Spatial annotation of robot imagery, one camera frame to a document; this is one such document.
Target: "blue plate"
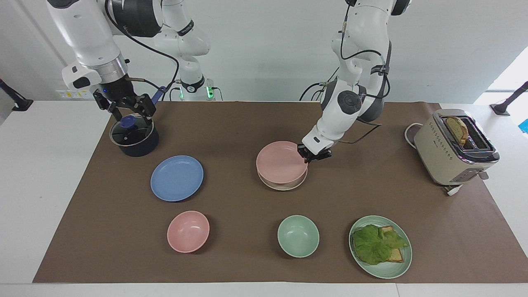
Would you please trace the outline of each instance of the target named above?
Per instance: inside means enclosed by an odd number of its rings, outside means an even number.
[[[203,167],[197,159],[174,156],[156,167],[150,178],[150,188],[156,197],[175,202],[192,196],[202,181]]]

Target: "green bowl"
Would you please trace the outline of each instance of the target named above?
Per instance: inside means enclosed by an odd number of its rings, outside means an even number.
[[[284,219],[277,232],[279,245],[286,254],[304,258],[313,254],[319,246],[319,230],[312,220],[304,216]]]

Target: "white table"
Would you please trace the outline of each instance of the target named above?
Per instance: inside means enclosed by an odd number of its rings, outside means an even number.
[[[442,107],[471,112],[499,150],[486,185],[528,254],[528,140],[487,106]],[[0,126],[0,296],[528,295],[528,284],[31,284],[108,118],[91,101],[36,101]]]

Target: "blue lid knob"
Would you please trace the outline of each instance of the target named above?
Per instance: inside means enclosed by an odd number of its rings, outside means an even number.
[[[130,129],[136,125],[136,118],[133,115],[126,116],[121,119],[121,127]]]

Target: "black cable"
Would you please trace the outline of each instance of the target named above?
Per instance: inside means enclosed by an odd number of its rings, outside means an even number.
[[[220,91],[220,99],[224,101],[224,95],[222,95],[222,90],[219,87],[212,87],[211,89]]]
[[[348,3],[348,7],[346,8],[345,20],[344,20],[343,23],[346,23],[348,21],[348,12],[350,11],[350,7],[352,7],[351,3],[352,3],[351,1]],[[345,58],[343,56],[343,42],[345,40],[345,33],[346,33],[346,28],[343,26],[343,31],[341,32],[341,59],[348,60],[348,59],[351,59],[351,58],[353,58],[353,57],[355,57],[357,55],[360,55],[362,53],[369,53],[369,52],[370,53],[375,53],[375,54],[379,55],[383,59],[383,55],[379,51],[375,51],[375,50],[360,51],[360,52],[357,52],[357,53],[351,55],[350,57]]]
[[[315,86],[319,86],[319,82],[316,82],[316,83],[312,84],[311,86],[309,86],[308,88],[306,88],[306,90],[304,90],[303,94],[300,96],[299,101],[303,101],[303,97],[304,97],[304,95],[306,95],[306,93],[307,93],[311,88],[313,88],[313,87],[315,87]]]
[[[336,75],[337,71],[339,70],[339,67],[336,68],[336,70],[334,71],[334,73],[330,76],[330,78],[326,81],[326,82],[330,82],[332,80],[332,78],[334,77],[334,75]],[[321,88],[321,92],[319,93],[319,95],[317,95],[317,99],[315,101],[319,101],[321,95],[323,94],[322,91],[325,90],[326,87],[322,87]]]
[[[321,94],[323,91],[324,90],[315,91],[314,94],[312,95],[312,98],[310,99],[310,101],[314,100],[315,94],[317,94],[317,93]]]
[[[172,87],[172,85],[176,82],[176,76],[178,75],[178,71],[180,70],[180,62],[178,62],[178,60],[177,60],[175,57],[173,57],[173,56],[171,56],[171,55],[169,55],[169,54],[166,54],[166,53],[164,53],[164,52],[160,52],[160,51],[158,51],[158,50],[156,50],[156,49],[153,49],[153,48],[149,47],[148,45],[146,45],[146,44],[142,43],[141,41],[135,39],[135,38],[132,37],[130,34],[128,34],[128,32],[126,32],[125,30],[123,30],[123,29],[122,29],[122,28],[116,23],[116,21],[114,21],[114,19],[110,16],[110,11],[108,10],[108,3],[109,3],[109,2],[110,2],[110,0],[105,0],[105,12],[106,12],[106,15],[108,16],[108,19],[112,22],[112,24],[113,24],[113,25],[114,25],[114,26],[115,26],[115,27],[116,27],[121,33],[123,33],[124,36],[128,37],[130,40],[132,40],[132,41],[134,41],[135,43],[141,45],[142,47],[144,47],[144,48],[146,48],[146,49],[148,49],[148,50],[151,50],[151,51],[153,51],[153,52],[155,52],[155,53],[157,53],[157,54],[160,54],[160,55],[162,55],[162,56],[164,56],[164,57],[167,57],[167,58],[173,60],[174,62],[176,62],[176,71],[174,71],[174,75],[173,75],[173,77],[172,77],[171,83],[169,83],[169,84],[167,85],[167,88],[165,89],[165,91],[162,90],[162,92],[163,92],[162,101],[163,101],[163,99],[165,98],[165,94],[168,92],[168,90],[170,90],[170,88]]]
[[[153,86],[154,88],[161,90],[160,87],[158,87],[155,83],[151,82],[150,80],[144,79],[144,78],[135,78],[135,77],[129,77],[127,79],[128,81],[136,81],[136,82],[146,82],[149,85]]]
[[[370,131],[368,131],[367,133],[365,133],[365,135],[361,136],[360,138],[358,138],[356,141],[339,141],[341,143],[346,143],[346,144],[354,144],[354,143],[358,143],[359,141],[361,141],[363,138],[367,137],[367,135],[371,134],[374,130],[378,129],[379,127],[381,127],[382,125],[381,124],[371,124],[371,123],[365,123],[367,125],[371,125],[371,126],[375,126],[374,128],[370,129]]]
[[[383,80],[385,82],[387,82],[387,93],[385,95],[383,95],[381,98],[385,98],[389,95],[389,93],[391,92],[391,83],[389,82],[389,77],[387,76],[387,74],[383,75]],[[372,98],[377,98],[378,96],[377,95],[370,95],[370,94],[365,94],[367,97],[372,97]]]

